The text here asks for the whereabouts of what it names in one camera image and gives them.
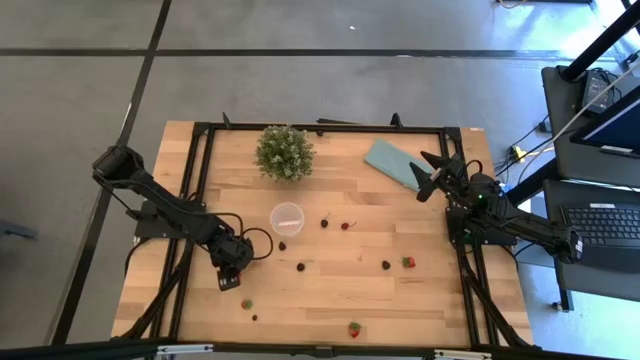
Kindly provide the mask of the black rig crossbar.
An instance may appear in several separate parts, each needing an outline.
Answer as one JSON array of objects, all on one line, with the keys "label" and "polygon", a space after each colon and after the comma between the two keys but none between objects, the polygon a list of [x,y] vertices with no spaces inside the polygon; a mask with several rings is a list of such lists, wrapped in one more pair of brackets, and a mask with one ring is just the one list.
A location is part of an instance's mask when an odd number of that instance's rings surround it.
[{"label": "black rig crossbar", "polygon": [[170,338],[112,339],[109,341],[49,345],[15,349],[0,349],[0,360],[126,360],[157,356],[162,345],[212,344],[208,353],[265,353],[307,355],[318,359],[338,356],[419,357],[433,360],[435,349],[451,349],[491,353],[493,360],[620,360],[617,358],[545,351],[535,347],[511,348],[496,345],[476,345],[455,349],[445,347],[380,347],[350,345],[282,345],[243,343],[178,342]]}]

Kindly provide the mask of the small green potted plant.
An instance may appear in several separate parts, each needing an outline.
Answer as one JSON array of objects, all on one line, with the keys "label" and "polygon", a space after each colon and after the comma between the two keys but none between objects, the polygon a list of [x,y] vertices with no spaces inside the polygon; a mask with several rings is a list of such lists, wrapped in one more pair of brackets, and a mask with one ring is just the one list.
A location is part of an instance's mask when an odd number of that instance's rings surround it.
[{"label": "small green potted plant", "polygon": [[315,150],[305,130],[272,125],[259,137],[254,156],[263,176],[277,182],[298,182],[312,174]]}]

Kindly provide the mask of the clear round plastic container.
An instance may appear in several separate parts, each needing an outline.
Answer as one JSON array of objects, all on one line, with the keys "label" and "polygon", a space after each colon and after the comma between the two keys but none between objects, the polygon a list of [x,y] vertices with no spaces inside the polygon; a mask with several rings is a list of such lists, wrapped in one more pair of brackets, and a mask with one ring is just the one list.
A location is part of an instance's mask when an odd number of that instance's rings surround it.
[{"label": "clear round plastic container", "polygon": [[270,214],[272,229],[281,236],[296,236],[302,230],[304,223],[304,211],[298,204],[292,202],[276,205]]}]

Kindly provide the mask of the black laptop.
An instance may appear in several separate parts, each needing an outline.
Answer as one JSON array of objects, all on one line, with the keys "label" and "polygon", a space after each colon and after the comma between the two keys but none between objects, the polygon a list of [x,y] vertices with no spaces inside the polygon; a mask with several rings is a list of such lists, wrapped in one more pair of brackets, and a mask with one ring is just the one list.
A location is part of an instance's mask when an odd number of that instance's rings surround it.
[{"label": "black laptop", "polygon": [[640,205],[572,203],[561,213],[582,237],[581,265],[640,273]]}]

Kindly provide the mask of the black power adapter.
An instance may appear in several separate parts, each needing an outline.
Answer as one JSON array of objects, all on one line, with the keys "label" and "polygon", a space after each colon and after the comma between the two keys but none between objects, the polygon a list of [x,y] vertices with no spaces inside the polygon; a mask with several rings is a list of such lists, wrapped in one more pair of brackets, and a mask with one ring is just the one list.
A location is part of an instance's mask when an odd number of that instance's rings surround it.
[{"label": "black power adapter", "polygon": [[584,116],[594,117],[604,112],[609,106],[622,98],[622,92],[612,86],[606,94],[599,95],[618,78],[617,75],[603,68],[589,70],[582,79],[580,107],[584,108]]}]

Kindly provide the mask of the folded teal cloth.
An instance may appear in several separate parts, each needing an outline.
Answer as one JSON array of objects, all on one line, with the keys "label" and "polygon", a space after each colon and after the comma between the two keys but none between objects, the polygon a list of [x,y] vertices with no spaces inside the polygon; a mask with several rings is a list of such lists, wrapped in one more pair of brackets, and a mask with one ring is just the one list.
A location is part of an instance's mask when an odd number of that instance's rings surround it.
[{"label": "folded teal cloth", "polygon": [[413,191],[418,191],[419,186],[410,167],[411,163],[415,163],[428,175],[434,171],[426,161],[418,159],[382,139],[374,142],[366,153],[364,161]]}]

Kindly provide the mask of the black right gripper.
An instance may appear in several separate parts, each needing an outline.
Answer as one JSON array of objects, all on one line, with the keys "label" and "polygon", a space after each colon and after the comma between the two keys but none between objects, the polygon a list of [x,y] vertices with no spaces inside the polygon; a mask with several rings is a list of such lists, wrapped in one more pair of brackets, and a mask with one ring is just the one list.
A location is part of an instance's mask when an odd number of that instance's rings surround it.
[{"label": "black right gripper", "polygon": [[420,154],[434,170],[438,169],[438,173],[433,178],[435,186],[427,172],[416,163],[409,163],[418,184],[416,199],[419,202],[426,202],[436,187],[456,200],[469,196],[470,185],[466,179],[466,163],[458,154],[452,157],[438,156],[426,151],[421,151]]}]

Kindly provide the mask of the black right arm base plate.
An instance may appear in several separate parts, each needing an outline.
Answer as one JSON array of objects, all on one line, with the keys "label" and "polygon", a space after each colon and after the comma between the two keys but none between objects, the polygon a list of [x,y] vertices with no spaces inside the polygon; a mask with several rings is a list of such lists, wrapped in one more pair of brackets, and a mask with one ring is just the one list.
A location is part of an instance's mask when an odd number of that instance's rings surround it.
[{"label": "black right arm base plate", "polygon": [[483,217],[477,212],[453,206],[448,207],[445,214],[449,241],[454,246],[470,245],[476,248],[481,245],[512,246],[517,244],[515,235],[499,229],[491,223],[491,218]]}]

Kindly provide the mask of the black aluminium table frame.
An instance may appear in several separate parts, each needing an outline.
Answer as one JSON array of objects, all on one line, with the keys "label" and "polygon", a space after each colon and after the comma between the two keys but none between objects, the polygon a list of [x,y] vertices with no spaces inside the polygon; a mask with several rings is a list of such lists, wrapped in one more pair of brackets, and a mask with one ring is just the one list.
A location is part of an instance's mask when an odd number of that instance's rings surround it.
[{"label": "black aluminium table frame", "polygon": [[[314,170],[294,184],[259,173],[254,151],[260,134],[256,124],[166,124],[151,158],[155,179],[225,212],[232,226],[247,226],[259,260],[242,274],[238,288],[221,292],[208,255],[195,250],[158,334],[212,343],[380,347],[466,348],[497,340],[482,310],[465,307],[467,292],[447,234],[446,198],[435,194],[419,203],[409,188],[364,161],[378,139],[412,155],[462,150],[486,160],[482,130],[454,136],[411,127],[312,125]],[[272,209],[283,202],[304,211],[296,236],[278,235],[270,224]],[[342,230],[344,222],[357,224]],[[279,250],[280,242],[286,250]],[[413,257],[416,266],[404,268],[403,257]],[[298,263],[304,271],[296,269]],[[241,307],[245,299],[253,302],[250,310]],[[348,333],[350,322],[361,324],[357,338]]]}]

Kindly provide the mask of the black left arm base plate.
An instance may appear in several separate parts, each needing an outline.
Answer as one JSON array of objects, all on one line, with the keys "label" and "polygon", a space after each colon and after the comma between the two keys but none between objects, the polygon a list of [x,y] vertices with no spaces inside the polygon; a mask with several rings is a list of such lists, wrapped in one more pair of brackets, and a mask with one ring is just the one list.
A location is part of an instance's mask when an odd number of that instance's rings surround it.
[{"label": "black left arm base plate", "polygon": [[182,220],[204,216],[205,212],[191,203],[162,202],[160,207],[149,200],[142,202],[141,208],[135,211],[137,225],[135,236],[140,238],[185,238],[186,233],[182,226],[174,222],[174,217],[178,216]]}]

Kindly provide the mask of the black computer monitor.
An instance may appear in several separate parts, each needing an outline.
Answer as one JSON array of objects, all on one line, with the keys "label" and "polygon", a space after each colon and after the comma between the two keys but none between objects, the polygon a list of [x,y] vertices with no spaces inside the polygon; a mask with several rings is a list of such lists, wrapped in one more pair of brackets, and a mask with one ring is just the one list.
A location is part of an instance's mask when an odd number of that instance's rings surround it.
[{"label": "black computer monitor", "polygon": [[640,85],[570,137],[603,153],[640,158]]}]

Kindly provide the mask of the silver metal bracket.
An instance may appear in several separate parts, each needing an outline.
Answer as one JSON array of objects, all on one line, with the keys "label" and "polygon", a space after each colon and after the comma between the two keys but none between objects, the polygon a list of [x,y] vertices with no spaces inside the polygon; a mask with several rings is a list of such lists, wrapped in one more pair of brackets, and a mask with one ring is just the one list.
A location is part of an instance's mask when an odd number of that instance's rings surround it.
[{"label": "silver metal bracket", "polygon": [[491,353],[435,349],[433,360],[493,360]]},{"label": "silver metal bracket", "polygon": [[214,350],[212,344],[162,345],[157,348],[157,356],[177,356],[182,354],[208,353]]}]

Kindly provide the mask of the dark grey desk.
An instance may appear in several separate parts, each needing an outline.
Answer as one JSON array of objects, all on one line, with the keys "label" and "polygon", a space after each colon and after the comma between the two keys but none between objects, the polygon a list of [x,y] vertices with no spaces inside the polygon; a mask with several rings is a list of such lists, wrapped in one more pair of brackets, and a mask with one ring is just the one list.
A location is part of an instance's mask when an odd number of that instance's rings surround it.
[{"label": "dark grey desk", "polygon": [[[564,81],[555,67],[541,70],[552,133],[559,132],[580,110],[580,83]],[[562,179],[640,188],[640,159],[607,154],[597,147],[572,143],[563,134],[554,142],[557,173]]]},{"label": "dark grey desk", "polygon": [[[548,217],[561,224],[561,207],[572,203],[626,203],[640,205],[640,193],[547,180],[543,192]],[[559,287],[564,290],[640,302],[640,273],[620,273],[580,264],[554,262]]]}]

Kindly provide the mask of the black diagonal pole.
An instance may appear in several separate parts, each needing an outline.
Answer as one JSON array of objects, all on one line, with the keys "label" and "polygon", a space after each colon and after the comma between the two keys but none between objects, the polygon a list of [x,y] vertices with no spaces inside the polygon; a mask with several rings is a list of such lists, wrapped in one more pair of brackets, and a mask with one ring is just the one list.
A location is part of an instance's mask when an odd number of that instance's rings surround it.
[{"label": "black diagonal pole", "polygon": [[578,79],[598,58],[639,24],[640,0],[636,0],[568,67],[560,71],[560,77],[565,81]]}]

